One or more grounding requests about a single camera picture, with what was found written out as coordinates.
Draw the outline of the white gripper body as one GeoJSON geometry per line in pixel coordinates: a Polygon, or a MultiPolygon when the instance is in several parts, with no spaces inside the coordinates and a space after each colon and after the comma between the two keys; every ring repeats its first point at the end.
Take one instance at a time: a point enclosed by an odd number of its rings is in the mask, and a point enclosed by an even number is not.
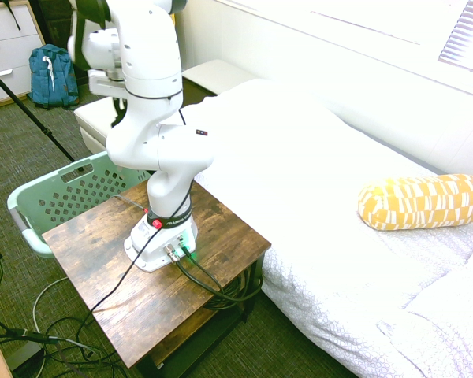
{"type": "Polygon", "coordinates": [[[126,88],[123,80],[112,80],[103,70],[88,70],[88,84],[94,95],[106,97],[125,97],[126,88]]]}

